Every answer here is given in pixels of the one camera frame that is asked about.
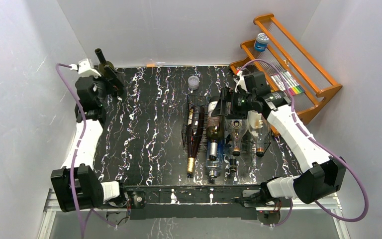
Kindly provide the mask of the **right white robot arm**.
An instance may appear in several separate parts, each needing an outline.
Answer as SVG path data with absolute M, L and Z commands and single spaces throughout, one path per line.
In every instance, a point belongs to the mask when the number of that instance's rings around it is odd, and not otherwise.
M 213 116 L 245 120 L 250 111 L 260 113 L 282 136 L 294 153 L 302 174 L 276 177 L 261 183 L 260 191 L 242 196 L 242 203 L 273 206 L 282 197 L 298 198 L 310 204 L 338 192 L 345 176 L 344 160 L 332 156 L 313 142 L 312 135 L 295 115 L 290 97 L 284 91 L 272 91 L 263 72 L 240 76 L 235 89 L 223 87 Z

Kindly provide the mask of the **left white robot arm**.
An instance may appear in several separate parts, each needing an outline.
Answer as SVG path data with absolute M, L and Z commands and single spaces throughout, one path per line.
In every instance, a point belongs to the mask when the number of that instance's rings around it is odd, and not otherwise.
M 123 183 L 100 182 L 93 168 L 106 122 L 106 82 L 94 68 L 81 71 L 77 64 L 66 67 L 78 72 L 79 78 L 74 88 L 63 80 L 76 102 L 76 133 L 61 168 L 53 170 L 50 176 L 59 207 L 62 212 L 100 208 L 105 204 L 123 208 L 129 202 Z

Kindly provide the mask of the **green silver-foil wine bottle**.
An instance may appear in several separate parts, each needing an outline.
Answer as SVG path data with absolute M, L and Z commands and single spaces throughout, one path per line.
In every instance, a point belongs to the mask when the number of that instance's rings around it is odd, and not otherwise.
M 210 149 L 209 160 L 216 161 L 218 158 L 218 144 L 224 138 L 223 118 L 221 116 L 213 116 L 213 111 L 218 103 L 220 96 L 213 96 L 209 100 L 206 137 L 209 142 Z

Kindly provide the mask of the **clear bottle white gold label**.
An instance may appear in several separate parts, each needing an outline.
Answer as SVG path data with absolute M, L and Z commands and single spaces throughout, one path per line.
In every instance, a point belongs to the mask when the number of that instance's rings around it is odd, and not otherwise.
M 237 157 L 241 154 L 242 138 L 248 130 L 247 119 L 227 119 L 226 128 L 231 137 L 232 155 Z

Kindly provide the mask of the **dark green white-label wine bottle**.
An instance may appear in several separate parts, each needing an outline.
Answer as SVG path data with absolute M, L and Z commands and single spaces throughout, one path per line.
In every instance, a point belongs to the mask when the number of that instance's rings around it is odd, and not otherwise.
M 106 74 L 106 71 L 105 71 L 105 66 L 108 65 L 111 70 L 115 70 L 115 67 L 114 65 L 110 62 L 110 61 L 107 61 L 106 58 L 104 57 L 103 55 L 103 52 L 100 48 L 96 48 L 95 49 L 95 54 L 99 60 L 99 65 L 98 65 L 98 71 L 102 74 L 102 75 L 105 75 Z

